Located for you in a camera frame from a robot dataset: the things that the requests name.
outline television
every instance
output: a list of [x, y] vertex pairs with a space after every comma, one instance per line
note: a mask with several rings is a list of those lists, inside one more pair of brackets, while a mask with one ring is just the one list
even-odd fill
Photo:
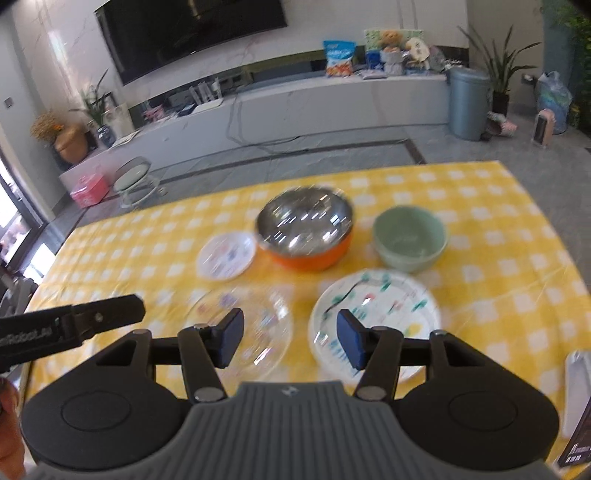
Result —
[[95, 14], [123, 84], [213, 45], [287, 26], [280, 0], [110, 0]]
[[0, 14], [10, 7], [16, 0], [0, 0]]

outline green bowl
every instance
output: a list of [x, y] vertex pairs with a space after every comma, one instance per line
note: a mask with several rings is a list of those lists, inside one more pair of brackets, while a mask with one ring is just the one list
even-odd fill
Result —
[[428, 210], [402, 205], [375, 219], [374, 245], [386, 265], [412, 273], [437, 261], [447, 245], [447, 232]]

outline hand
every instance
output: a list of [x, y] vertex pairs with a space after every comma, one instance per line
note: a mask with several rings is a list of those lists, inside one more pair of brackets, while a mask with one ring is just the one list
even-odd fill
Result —
[[9, 480], [25, 476], [25, 447], [18, 424], [18, 391], [10, 381], [0, 378], [0, 470]]

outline screw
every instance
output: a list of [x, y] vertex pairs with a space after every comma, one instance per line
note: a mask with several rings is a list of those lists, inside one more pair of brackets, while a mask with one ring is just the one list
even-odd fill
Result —
[[386, 391], [382, 387], [369, 385], [367, 387], [361, 387], [357, 391], [357, 397], [365, 401], [380, 401], [386, 397]]
[[214, 402], [221, 400], [224, 397], [224, 393], [216, 387], [203, 387], [196, 390], [193, 396], [195, 400], [200, 402]]

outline floor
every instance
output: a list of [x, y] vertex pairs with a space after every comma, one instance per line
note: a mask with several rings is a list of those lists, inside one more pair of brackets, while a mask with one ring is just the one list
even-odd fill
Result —
[[[342, 131], [240, 147], [186, 161], [154, 173], [167, 193], [153, 196], [142, 208], [190, 196], [255, 183], [421, 163], [499, 160], [529, 191], [550, 220], [591, 285], [591, 139], [570, 129], [555, 136], [548, 148], [532, 145], [533, 112], [510, 112], [518, 125], [513, 138], [469, 142], [453, 136], [445, 125], [417, 125]], [[119, 200], [80, 210], [70, 204], [43, 233], [54, 252], [77, 226], [122, 215]]]

